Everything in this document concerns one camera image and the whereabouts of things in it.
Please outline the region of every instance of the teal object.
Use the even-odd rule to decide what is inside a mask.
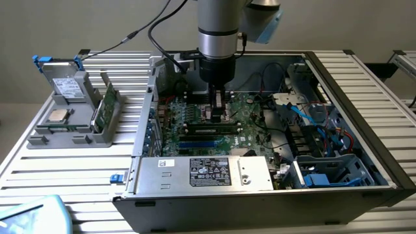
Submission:
[[[0,212],[1,234],[72,234],[72,220],[57,195]]]

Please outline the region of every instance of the motherboard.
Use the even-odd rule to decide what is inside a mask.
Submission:
[[[256,97],[239,93],[227,103],[220,123],[211,123],[208,104],[189,104],[176,97],[159,105],[163,156],[247,155],[273,157],[265,130],[253,123],[260,111]]]

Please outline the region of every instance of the black cable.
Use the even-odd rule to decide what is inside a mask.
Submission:
[[[119,47],[121,44],[124,44],[124,43],[120,42],[120,43],[116,44],[113,47],[108,48],[107,50],[103,50],[103,51],[100,51],[100,52],[97,52],[97,53],[95,53],[95,54],[92,54],[92,55],[84,57],[84,58],[81,59],[81,61],[84,61],[85,59],[93,57],[95,55],[99,55],[99,54],[101,54],[101,53],[105,53],[107,51],[109,51],[109,50],[112,50],[113,48]]]
[[[281,69],[281,82],[284,81],[284,78],[285,78],[285,69],[281,66],[281,64],[277,63],[277,62],[271,62],[269,64],[267,64],[267,66],[264,67],[263,72],[261,72],[260,93],[263,93],[263,89],[264,89],[264,74],[265,74],[265,70],[267,70],[267,68],[271,65],[277,65],[280,67],[280,69]]]
[[[252,109],[252,111],[251,111],[251,113],[249,113],[249,117],[252,116],[252,114],[253,114],[253,112],[255,112],[255,108],[256,108],[256,106],[253,106],[253,109]],[[257,123],[256,123],[256,120],[253,119],[253,123],[255,123],[255,125],[259,127],[259,128],[261,128],[261,129],[264,129],[264,130],[275,130],[275,131],[279,131],[279,132],[281,132],[281,133],[285,133],[285,131],[284,130],[281,130],[281,129],[279,129],[279,128],[268,128],[268,127],[263,127],[263,126],[260,126]]]
[[[249,77],[247,78],[245,82],[233,90],[240,90],[243,88],[243,86],[248,83],[248,81],[253,78],[255,75],[259,75],[259,77],[261,77],[261,73],[260,72],[253,72]]]
[[[244,55],[244,53],[245,53],[245,46],[243,46],[243,51],[241,51],[241,54],[240,54],[237,57],[235,57],[235,59],[241,58],[241,56]]]
[[[239,113],[239,110],[229,116],[229,118],[235,117],[237,113]]]
[[[245,46],[247,46],[247,33],[241,33],[241,37],[243,37],[243,51],[241,51],[241,54],[235,58],[235,59],[239,59],[241,58],[241,56],[244,55],[245,53]]]
[[[415,96],[413,101],[412,101],[412,103],[409,105],[409,108],[412,108],[415,106],[415,103],[416,103],[416,96]]]
[[[159,12],[159,14],[156,15],[156,17],[141,28],[139,28],[136,31],[131,32],[131,34],[128,34],[128,36],[123,39],[123,41],[119,44],[116,44],[113,47],[108,48],[107,50],[103,50],[103,51],[84,57],[81,60],[84,61],[85,59],[88,59],[88,58],[91,58],[91,57],[93,57],[101,53],[105,53],[107,51],[115,49],[117,46],[120,46],[121,44],[127,43],[131,39],[133,39],[133,37],[143,31],[143,29],[145,29],[155,22],[155,20],[160,17],[160,15],[163,14],[164,10],[167,9],[167,7],[169,5],[169,2],[171,2],[171,0],[167,1],[167,4],[164,5],[164,7],[163,7],[161,11]]]
[[[163,55],[175,63],[175,65],[179,67],[180,71],[183,74],[187,73],[187,70],[184,69],[184,67],[180,65],[180,63],[173,59],[173,57],[168,54],[168,52],[163,49],[163,47],[159,45],[159,43],[156,42],[156,40],[153,39],[152,36],[152,30],[155,29],[155,27],[164,22],[168,18],[171,18],[183,8],[183,6],[185,5],[185,3],[188,2],[188,0],[184,0],[183,3],[180,4],[180,6],[177,7],[177,9],[165,17],[160,18],[151,26],[149,31],[148,31],[148,37],[149,40],[153,44],[153,46],[157,48],[157,50],[163,53]]]
[[[261,146],[264,147],[264,148],[267,148],[267,149],[276,149],[276,148],[279,148],[279,147],[283,147],[284,145],[288,145],[288,143],[285,143],[285,144],[281,144],[281,145],[279,145],[279,146],[276,146],[276,147],[267,147],[264,144],[261,144]]]

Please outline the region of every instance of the label sticker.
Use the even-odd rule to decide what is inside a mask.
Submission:
[[[157,167],[175,167],[175,159],[159,160]]]
[[[229,186],[228,158],[191,158],[189,184],[192,187]]]
[[[73,78],[53,79],[55,85],[60,91],[60,94],[65,98],[83,98],[84,94],[80,90],[79,83]]]

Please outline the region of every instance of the green circuit board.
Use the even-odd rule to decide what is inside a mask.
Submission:
[[[248,94],[237,94],[231,102],[227,103],[225,115],[221,117],[221,123],[241,123],[241,131],[237,135],[219,135],[216,139],[209,141],[211,147],[184,147],[181,145],[183,124],[209,123],[209,105],[208,104],[187,104],[181,98],[164,105],[164,110],[159,110],[163,114],[163,156],[205,156],[205,155],[237,155],[245,150],[255,150],[259,156],[273,156],[273,150],[267,149],[256,141],[256,135],[261,138],[265,135],[264,130],[257,127],[251,118],[251,113],[259,112],[259,105],[248,104],[247,99],[255,97]]]
[[[115,103],[117,102],[117,93],[112,86],[112,83],[108,84],[107,92],[104,99],[100,102],[99,108],[93,114],[93,128],[96,132],[101,132],[105,126],[109,125],[113,111],[115,111]]]

